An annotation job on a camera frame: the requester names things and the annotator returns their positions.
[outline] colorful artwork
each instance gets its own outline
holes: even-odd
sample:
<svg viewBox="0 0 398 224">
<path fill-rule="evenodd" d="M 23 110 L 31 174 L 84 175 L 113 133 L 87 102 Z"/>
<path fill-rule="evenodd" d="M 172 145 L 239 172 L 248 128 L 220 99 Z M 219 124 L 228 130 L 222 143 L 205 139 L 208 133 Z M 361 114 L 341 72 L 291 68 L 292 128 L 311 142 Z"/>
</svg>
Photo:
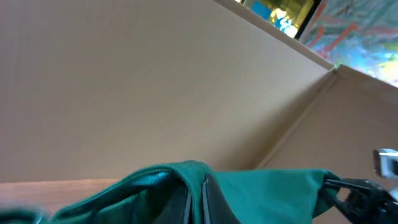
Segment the colorful artwork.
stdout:
<svg viewBox="0 0 398 224">
<path fill-rule="evenodd" d="M 398 1 L 323 1 L 300 41 L 335 64 L 398 86 Z"/>
<path fill-rule="evenodd" d="M 294 26 L 286 11 L 283 11 L 279 8 L 271 10 L 269 7 L 259 1 L 255 1 L 253 3 L 251 10 L 257 15 L 261 16 L 263 19 L 269 21 L 272 25 L 280 29 L 289 37 L 294 37 L 296 35 L 298 29 Z"/>
</svg>

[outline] green cloth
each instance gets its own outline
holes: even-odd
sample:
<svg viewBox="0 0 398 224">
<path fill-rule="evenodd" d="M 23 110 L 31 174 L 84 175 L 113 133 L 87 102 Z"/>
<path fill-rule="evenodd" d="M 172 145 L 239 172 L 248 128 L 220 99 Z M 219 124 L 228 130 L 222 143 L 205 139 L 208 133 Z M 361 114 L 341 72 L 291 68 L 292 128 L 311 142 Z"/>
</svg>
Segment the green cloth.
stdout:
<svg viewBox="0 0 398 224">
<path fill-rule="evenodd" d="M 48 222 L 41 218 L 37 223 L 85 224 L 93 217 L 95 223 L 104 224 L 151 223 L 172 189 L 186 185 L 192 195 L 193 223 L 202 224 L 201 187 L 206 174 L 215 177 L 241 223 L 309 224 L 329 209 L 318 198 L 324 178 L 338 179 L 321 169 L 214 172 L 197 161 L 160 164 L 134 172 L 102 192 L 59 210 Z"/>
<path fill-rule="evenodd" d="M 321 169 L 216 173 L 224 198 L 241 223 L 311 223 L 329 209 L 318 198 L 325 177 L 338 179 Z"/>
</svg>

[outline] wooden surface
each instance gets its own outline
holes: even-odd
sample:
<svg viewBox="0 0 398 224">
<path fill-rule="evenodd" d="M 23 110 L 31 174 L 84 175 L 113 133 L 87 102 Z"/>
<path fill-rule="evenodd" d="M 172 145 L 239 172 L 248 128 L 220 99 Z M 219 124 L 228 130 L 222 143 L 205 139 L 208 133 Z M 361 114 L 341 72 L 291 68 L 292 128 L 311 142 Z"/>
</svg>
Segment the wooden surface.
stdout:
<svg viewBox="0 0 398 224">
<path fill-rule="evenodd" d="M 0 182 L 242 169 L 327 72 L 211 0 L 2 0 L 0 34 Z"/>
<path fill-rule="evenodd" d="M 303 121 L 264 169 L 325 168 L 370 179 L 386 189 L 398 182 L 373 171 L 373 149 L 398 149 L 398 89 L 348 67 L 321 92 Z M 336 209 L 314 223 L 349 223 Z"/>
<path fill-rule="evenodd" d="M 116 179 L 64 180 L 0 184 L 0 207 L 28 206 L 54 213 L 71 203 L 90 197 Z"/>
</svg>

